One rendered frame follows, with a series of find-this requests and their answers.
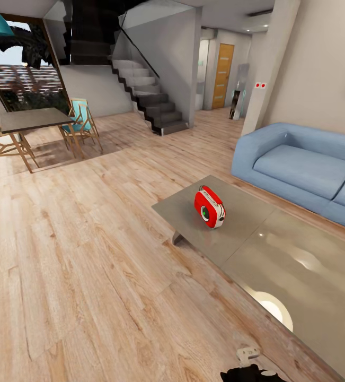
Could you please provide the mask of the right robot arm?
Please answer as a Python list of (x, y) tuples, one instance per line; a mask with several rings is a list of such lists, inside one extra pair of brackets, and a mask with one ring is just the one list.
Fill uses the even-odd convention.
[(256, 346), (237, 350), (239, 368), (230, 369), (227, 373), (220, 372), (220, 376), (224, 382), (285, 382), (279, 378), (278, 373), (259, 370), (257, 364), (250, 364), (249, 359), (259, 356), (260, 350)]

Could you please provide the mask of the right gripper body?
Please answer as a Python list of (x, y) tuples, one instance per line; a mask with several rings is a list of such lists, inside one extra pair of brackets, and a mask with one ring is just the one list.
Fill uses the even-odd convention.
[(235, 368), (228, 371), (231, 382), (249, 382), (249, 375), (252, 371), (259, 370), (257, 364), (251, 364), (246, 368)]

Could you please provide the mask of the radio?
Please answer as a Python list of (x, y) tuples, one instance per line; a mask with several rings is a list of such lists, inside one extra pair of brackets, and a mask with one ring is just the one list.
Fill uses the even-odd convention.
[(194, 207), (210, 228), (220, 227), (225, 219), (226, 211), (220, 198), (207, 186), (202, 186), (196, 193)]

